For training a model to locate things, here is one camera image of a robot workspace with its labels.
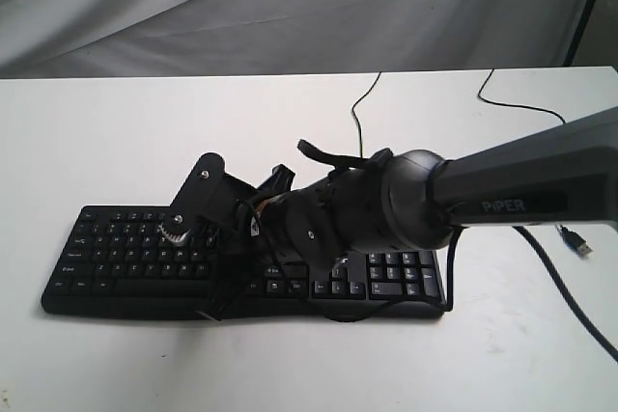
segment robotic arm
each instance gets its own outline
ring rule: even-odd
[[[219,155],[203,155],[163,234],[175,244],[201,236],[223,256],[259,257],[259,235],[268,233],[287,261],[330,269],[350,250],[444,247],[458,226],[601,222],[618,229],[618,107],[456,160],[421,150],[333,155],[305,141],[298,148],[333,170],[297,190],[283,165],[256,188],[226,174]]]

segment black keyboard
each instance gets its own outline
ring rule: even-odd
[[[167,206],[85,206],[42,294],[51,314],[129,319],[200,319],[212,314],[217,255],[207,240],[174,248],[157,225]],[[435,253],[350,254],[334,272],[283,263],[289,291],[275,265],[228,301],[220,318],[308,316],[318,306],[358,316],[391,298],[404,302],[376,316],[439,317],[444,294]],[[298,301],[306,296],[313,304]]]

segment gray curtain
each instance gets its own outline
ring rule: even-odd
[[[0,0],[0,74],[559,66],[584,1]]]

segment white table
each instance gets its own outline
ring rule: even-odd
[[[459,157],[553,126],[476,100],[486,71],[385,74],[359,108],[366,150]],[[509,228],[466,231],[455,311],[435,323],[120,322],[47,316],[43,286],[84,205],[169,204],[197,157],[251,183],[283,162],[323,176],[306,138],[355,153],[350,105],[374,75],[0,81],[0,411],[610,411],[618,369]],[[613,69],[497,71],[486,96],[576,119],[615,105]],[[618,234],[550,227],[581,307],[618,343]]]

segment space bar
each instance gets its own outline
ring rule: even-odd
[[[114,296],[190,298],[207,296],[210,287],[210,284],[204,281],[121,279],[116,281]]]

